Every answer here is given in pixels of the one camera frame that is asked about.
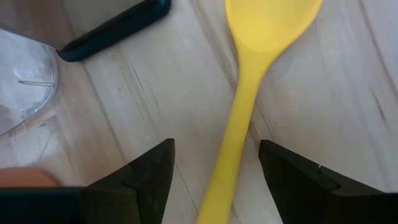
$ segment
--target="wooden table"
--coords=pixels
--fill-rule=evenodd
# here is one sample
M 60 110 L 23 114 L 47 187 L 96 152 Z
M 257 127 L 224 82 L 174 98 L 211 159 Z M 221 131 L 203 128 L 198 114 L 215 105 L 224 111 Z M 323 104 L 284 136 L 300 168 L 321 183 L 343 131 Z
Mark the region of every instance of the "wooden table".
M 257 158 L 261 139 L 398 190 L 397 10 L 395 0 L 324 0 L 276 61 L 258 94 L 230 223 L 282 223 Z M 87 185 L 175 138 L 164 223 L 194 223 L 238 79 L 223 0 L 174 0 L 164 20 L 59 65 L 53 103 L 0 139 L 0 167 L 35 165 Z

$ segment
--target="spatula handle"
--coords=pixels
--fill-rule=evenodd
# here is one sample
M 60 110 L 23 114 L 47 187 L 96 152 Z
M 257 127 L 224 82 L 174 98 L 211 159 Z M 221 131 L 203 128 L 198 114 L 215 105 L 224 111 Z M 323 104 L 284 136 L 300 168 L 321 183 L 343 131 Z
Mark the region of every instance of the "spatula handle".
M 259 80 L 241 79 L 197 224 L 228 224 Z

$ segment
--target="black rubber edge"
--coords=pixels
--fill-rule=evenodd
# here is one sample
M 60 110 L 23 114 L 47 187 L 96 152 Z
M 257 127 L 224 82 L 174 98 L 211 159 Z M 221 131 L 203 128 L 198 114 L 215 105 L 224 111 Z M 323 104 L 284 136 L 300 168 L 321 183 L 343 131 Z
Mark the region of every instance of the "black rubber edge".
M 146 0 L 70 42 L 57 53 L 67 62 L 84 60 L 163 18 L 171 0 Z

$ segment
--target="yellow spatula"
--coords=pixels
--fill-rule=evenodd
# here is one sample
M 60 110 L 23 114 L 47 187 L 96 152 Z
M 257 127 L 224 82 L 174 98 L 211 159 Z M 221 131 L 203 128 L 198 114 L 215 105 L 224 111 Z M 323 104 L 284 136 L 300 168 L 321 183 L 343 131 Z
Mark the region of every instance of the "yellow spatula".
M 278 55 L 311 24 L 321 4 L 322 0 L 226 0 L 228 24 L 238 50 L 239 85 L 198 224 L 228 223 L 260 82 Z

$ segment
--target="black object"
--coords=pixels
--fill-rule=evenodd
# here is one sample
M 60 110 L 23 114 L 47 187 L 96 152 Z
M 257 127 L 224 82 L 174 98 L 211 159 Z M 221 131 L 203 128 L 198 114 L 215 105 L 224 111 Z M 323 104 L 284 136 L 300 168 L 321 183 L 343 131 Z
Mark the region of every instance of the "black object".
M 398 194 L 385 194 L 271 141 L 259 158 L 284 224 L 398 223 Z
M 0 223 L 161 224 L 174 154 L 166 139 L 88 187 L 0 189 Z
M 84 60 L 163 18 L 171 0 L 145 0 L 70 42 L 58 55 L 67 62 Z

